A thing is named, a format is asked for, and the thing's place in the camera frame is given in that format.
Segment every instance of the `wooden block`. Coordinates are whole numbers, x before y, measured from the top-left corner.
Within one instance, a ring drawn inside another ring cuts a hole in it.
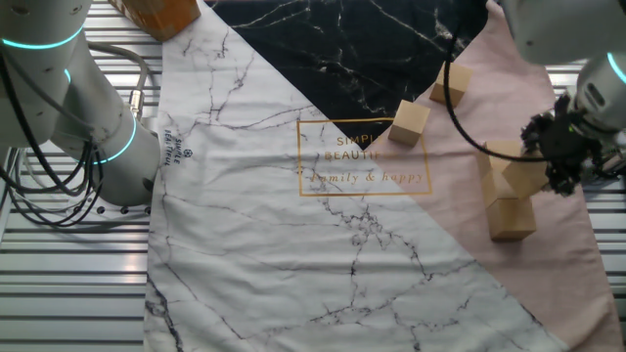
[[[407,101],[400,102],[387,137],[413,147],[422,137],[430,109]]]
[[[483,147],[490,151],[505,155],[519,155],[521,151],[521,141],[488,141],[483,143]],[[482,180],[491,169],[504,171],[509,165],[509,161],[495,156],[489,156],[483,152],[476,151],[476,162],[478,163],[478,173]]]
[[[525,156],[538,157],[541,153]],[[547,166],[546,162],[510,162],[502,171],[502,175],[519,198],[529,198],[548,184]]]
[[[521,241],[537,231],[529,198],[497,199],[487,208],[487,220],[495,242]]]
[[[497,199],[517,199],[517,194],[498,170],[491,169],[482,178],[481,186],[485,208],[489,207]]]
[[[445,94],[443,93],[443,71],[445,68],[445,63],[441,70],[439,71],[439,75],[437,76],[437,80],[434,82],[434,87],[432,92],[430,93],[430,99],[441,104],[446,104]],[[468,90],[468,86],[470,85],[472,70],[467,67],[463,67],[454,63],[450,64],[450,101],[452,102],[452,106],[456,107],[463,95]]]

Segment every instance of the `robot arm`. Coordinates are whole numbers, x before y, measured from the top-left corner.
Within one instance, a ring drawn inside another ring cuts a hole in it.
[[[521,56],[554,65],[626,52],[626,0],[503,0]]]
[[[532,117],[524,145],[553,158],[550,188],[567,196],[586,180],[626,170],[626,1],[503,0],[515,45],[532,64],[587,59],[555,109]]]
[[[79,159],[84,141],[93,141],[103,157],[94,162],[103,168],[104,177],[95,175],[102,178],[101,197],[139,205],[152,199],[158,138],[138,123],[91,57],[83,30],[90,5],[91,0],[0,1],[0,49],[36,142],[51,140]],[[25,75],[76,118],[52,109]],[[17,121],[0,85],[0,145],[29,146]]]

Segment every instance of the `fabric cloth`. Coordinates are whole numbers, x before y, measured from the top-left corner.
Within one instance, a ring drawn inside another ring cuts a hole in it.
[[[421,205],[379,165],[398,154],[364,153],[336,127],[381,121],[329,121],[200,7],[163,45],[147,350],[568,349],[451,236],[469,220],[430,214],[475,204],[440,193],[437,156],[455,153],[436,135],[412,156]],[[473,177],[461,161],[445,171]]]
[[[478,141],[519,140],[529,117],[555,101],[541,66],[525,62],[509,35],[502,9],[487,4],[489,20],[455,63],[473,70],[469,88],[456,108],[464,128]],[[514,243],[489,240],[475,150],[461,137],[443,105],[431,108],[424,133],[432,196],[414,196],[420,206],[502,283],[545,327],[575,351],[623,351],[619,318],[582,190],[573,197],[541,193],[532,198],[538,231]],[[421,157],[383,134],[369,151]],[[399,173],[419,171],[412,162],[381,160]],[[399,185],[406,192],[419,184]]]

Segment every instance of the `marble vein pattern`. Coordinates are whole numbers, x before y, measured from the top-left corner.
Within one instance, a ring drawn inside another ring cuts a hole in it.
[[[567,350],[410,197],[325,197],[344,134],[298,135],[327,117],[200,5],[163,45],[146,350]]]
[[[484,0],[206,3],[331,119],[394,116],[401,99],[415,101],[434,81],[459,18],[455,57],[487,21]],[[349,137],[386,129],[337,127]]]

